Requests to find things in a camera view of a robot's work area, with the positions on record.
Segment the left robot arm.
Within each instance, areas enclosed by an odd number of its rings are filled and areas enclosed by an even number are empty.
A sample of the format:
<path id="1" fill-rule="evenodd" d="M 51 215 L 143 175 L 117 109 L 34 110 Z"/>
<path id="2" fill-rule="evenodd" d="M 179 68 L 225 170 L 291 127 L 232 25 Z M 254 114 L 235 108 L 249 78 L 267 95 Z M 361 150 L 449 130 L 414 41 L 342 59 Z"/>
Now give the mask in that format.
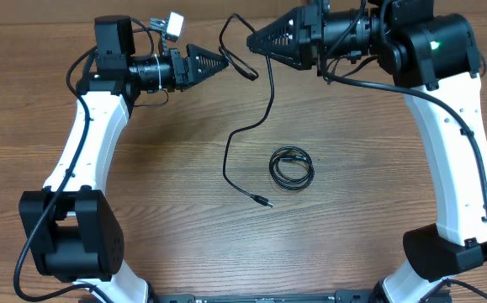
<path id="1" fill-rule="evenodd" d="M 98 17 L 96 44 L 77 59 L 82 77 L 69 87 L 77 112 L 66 145 L 42 188 L 19 201 L 27 237 L 20 257 L 31 257 L 65 291 L 85 289 L 101 302 L 156 300 L 124 260 L 123 231 L 105 192 L 115 146 L 140 94 L 183 91 L 227 67 L 224 57 L 196 45 L 176 49 L 183 23 L 178 13 L 149 24 Z"/>

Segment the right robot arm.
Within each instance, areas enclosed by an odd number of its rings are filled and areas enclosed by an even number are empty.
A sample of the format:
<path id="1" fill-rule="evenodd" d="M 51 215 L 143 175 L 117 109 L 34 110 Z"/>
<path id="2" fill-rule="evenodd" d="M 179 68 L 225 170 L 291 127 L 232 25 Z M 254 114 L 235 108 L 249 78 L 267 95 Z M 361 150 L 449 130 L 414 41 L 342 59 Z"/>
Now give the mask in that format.
<path id="1" fill-rule="evenodd" d="M 443 286 L 487 262 L 487 140 L 481 57 L 468 20 L 437 16 L 431 1 L 362 1 L 333 13 L 297 7 L 252 33 L 250 51 L 328 82 L 401 93 L 419 132 L 437 220 L 403 237 L 406 259 L 371 302 L 449 301 Z"/>

